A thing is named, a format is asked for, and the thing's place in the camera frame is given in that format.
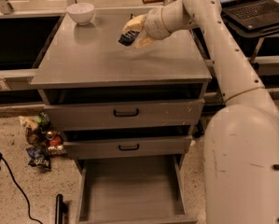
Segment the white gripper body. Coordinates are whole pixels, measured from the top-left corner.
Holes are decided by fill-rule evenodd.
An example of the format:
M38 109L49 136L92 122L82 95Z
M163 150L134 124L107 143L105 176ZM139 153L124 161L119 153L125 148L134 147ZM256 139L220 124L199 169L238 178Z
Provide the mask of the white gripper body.
M164 24L161 7L153 8L147 13L145 30L151 38L156 40L162 40L171 35Z

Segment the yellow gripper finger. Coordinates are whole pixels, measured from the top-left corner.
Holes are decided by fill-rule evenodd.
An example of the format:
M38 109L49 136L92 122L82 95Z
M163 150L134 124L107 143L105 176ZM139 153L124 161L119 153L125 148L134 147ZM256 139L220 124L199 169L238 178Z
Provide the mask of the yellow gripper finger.
M142 32L134 41L134 46L137 49L150 46L154 42L154 39L150 37L146 32Z
M122 33L126 34L130 31L141 32L144 28L146 15L139 15L130 19L123 27Z

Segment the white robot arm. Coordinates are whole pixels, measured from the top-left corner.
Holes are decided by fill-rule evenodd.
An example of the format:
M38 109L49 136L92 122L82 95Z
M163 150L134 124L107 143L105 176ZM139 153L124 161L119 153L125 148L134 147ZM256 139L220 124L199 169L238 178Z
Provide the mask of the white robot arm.
M176 0L131 18L122 34L147 46L199 27L224 108L204 137L207 224L279 224L279 110L221 18L219 0Z

